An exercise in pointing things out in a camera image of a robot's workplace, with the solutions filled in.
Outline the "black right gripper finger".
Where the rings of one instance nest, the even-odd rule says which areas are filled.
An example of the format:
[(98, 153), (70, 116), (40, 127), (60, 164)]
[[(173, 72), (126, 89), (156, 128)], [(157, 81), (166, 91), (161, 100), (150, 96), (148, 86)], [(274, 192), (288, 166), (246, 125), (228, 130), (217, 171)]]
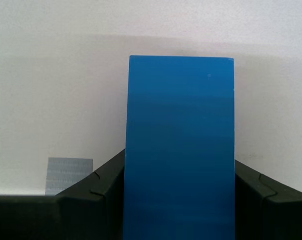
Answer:
[(235, 238), (302, 240), (302, 192), (236, 161)]
[(122, 239), (124, 158), (54, 196), (0, 195), (0, 240)]

